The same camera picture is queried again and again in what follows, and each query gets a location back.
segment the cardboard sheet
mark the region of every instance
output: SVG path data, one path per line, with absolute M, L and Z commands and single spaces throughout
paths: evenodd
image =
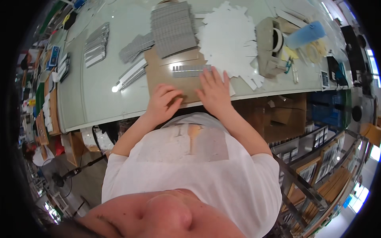
M 194 59 L 195 50 L 184 51 L 180 54 L 170 56 L 166 59 L 161 59 L 156 54 L 156 47 L 153 46 L 152 49 L 144 52 L 144 57 L 148 63 L 148 66 L 145 68 L 147 73 L 147 82 L 149 95 L 152 95 L 152 91 L 159 83 L 166 83 L 175 86 L 179 90 L 184 92 L 183 104 L 198 102 L 196 88 L 201 89 L 200 79 L 198 77 L 187 77 L 187 78 L 172 78 L 172 68 L 173 66 L 180 65 L 200 65 L 206 64 L 204 57 L 196 49 L 198 58 Z

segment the gray strip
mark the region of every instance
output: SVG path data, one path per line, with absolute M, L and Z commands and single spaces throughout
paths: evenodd
M 174 66 L 172 68 L 172 77 L 173 78 L 198 77 L 200 73 L 202 73 L 204 68 L 211 71 L 210 64 Z

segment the concrete floor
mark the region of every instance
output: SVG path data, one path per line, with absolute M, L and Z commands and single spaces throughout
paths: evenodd
M 82 157 L 82 166 L 92 160 L 100 157 L 100 153 L 88 152 Z M 51 183 L 50 189 L 54 192 L 59 191 L 62 197 L 69 205 L 68 211 L 73 214 L 86 200 L 85 204 L 78 211 L 78 216 L 84 216 L 91 208 L 96 207 L 101 203 L 102 184 L 106 172 L 107 163 L 101 160 L 94 165 L 85 168 L 81 173 L 74 176 L 72 179 L 65 181 L 63 188 L 57 188 Z M 75 166 L 66 160 L 66 155 L 60 155 L 42 168 L 44 176 L 48 181 L 51 181 L 52 173 L 59 171 L 62 176 Z

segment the tape roll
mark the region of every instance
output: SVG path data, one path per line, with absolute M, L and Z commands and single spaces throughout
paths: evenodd
M 278 52 L 278 51 L 280 51 L 280 49 L 282 48 L 282 45 L 283 45 L 283 36 L 282 36 L 282 32 L 280 32 L 279 29 L 274 28 L 274 31 L 278 35 L 278 42 L 277 42 L 277 45 L 275 46 L 275 48 L 272 50 L 272 52 Z
M 312 61 L 312 63 L 320 62 L 319 50 L 313 44 L 308 44 L 306 46 L 306 51 L 307 51 L 307 56 Z

